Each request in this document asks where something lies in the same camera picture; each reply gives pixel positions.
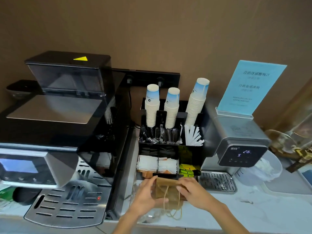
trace coffee machine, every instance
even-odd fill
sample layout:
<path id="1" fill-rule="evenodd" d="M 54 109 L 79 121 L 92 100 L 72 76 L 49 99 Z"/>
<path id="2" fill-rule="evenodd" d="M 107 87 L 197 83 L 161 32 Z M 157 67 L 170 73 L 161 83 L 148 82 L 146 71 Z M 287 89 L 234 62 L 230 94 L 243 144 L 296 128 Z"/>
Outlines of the coffee machine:
<path id="1" fill-rule="evenodd" d="M 25 63 L 41 90 L 0 114 L 0 181 L 43 189 L 26 220 L 98 225 L 133 131 L 125 74 L 109 55 L 47 51 Z"/>
<path id="2" fill-rule="evenodd" d="M 202 150 L 202 186 L 216 191 L 236 192 L 232 176 L 241 168 L 254 166 L 270 145 L 270 139 L 252 117 L 220 112 L 220 100 L 207 98 L 201 124 L 205 140 Z"/>

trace hand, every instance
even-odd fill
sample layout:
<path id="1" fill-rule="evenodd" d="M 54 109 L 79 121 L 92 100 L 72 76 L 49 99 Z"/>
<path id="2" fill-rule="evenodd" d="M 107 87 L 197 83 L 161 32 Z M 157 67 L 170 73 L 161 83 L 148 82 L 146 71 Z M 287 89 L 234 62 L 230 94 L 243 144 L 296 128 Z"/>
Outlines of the hand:
<path id="1" fill-rule="evenodd" d="M 151 188 L 156 178 L 157 176 L 154 176 L 151 179 L 145 179 L 140 184 L 140 187 L 135 194 L 135 199 L 129 207 L 129 212 L 141 217 L 154 208 L 156 204 L 163 204 L 163 198 L 153 199 L 151 196 Z"/>
<path id="2" fill-rule="evenodd" d="M 222 204 L 208 193 L 193 177 L 180 178 L 179 185 L 186 187 L 186 189 L 182 186 L 177 186 L 177 190 L 196 208 L 210 212 L 215 206 Z"/>

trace yellow triangle label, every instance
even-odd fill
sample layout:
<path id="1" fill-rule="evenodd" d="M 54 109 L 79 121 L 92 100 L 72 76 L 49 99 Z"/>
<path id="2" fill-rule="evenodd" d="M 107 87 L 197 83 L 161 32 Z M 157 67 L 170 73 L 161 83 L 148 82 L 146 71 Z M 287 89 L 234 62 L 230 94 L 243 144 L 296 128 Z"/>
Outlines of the yellow triangle label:
<path id="1" fill-rule="evenodd" d="M 77 60 L 77 61 L 87 61 L 87 57 L 78 57 L 78 58 L 75 58 L 74 60 Z"/>

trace metal grate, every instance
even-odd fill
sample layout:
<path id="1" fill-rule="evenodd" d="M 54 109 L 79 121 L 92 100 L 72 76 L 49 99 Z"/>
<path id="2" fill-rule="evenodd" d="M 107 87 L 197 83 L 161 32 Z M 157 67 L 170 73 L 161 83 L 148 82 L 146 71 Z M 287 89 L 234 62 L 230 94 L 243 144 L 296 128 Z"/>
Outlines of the metal grate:
<path id="1" fill-rule="evenodd" d="M 76 171 L 93 183 L 70 181 L 60 189 L 41 191 L 24 218 L 48 227 L 78 228 L 99 225 L 111 185 L 81 158 Z"/>
<path id="2" fill-rule="evenodd" d="M 209 191 L 231 193 L 237 191 L 234 180 L 225 172 L 202 171 L 198 181 L 202 187 Z"/>

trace blue sign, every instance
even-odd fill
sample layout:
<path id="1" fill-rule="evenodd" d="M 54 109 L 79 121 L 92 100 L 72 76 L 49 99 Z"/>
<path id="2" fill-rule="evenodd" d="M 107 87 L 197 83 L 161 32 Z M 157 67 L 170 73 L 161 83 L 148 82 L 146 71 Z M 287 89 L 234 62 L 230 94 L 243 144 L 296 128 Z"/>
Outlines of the blue sign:
<path id="1" fill-rule="evenodd" d="M 286 66 L 240 60 L 218 110 L 252 115 Z"/>

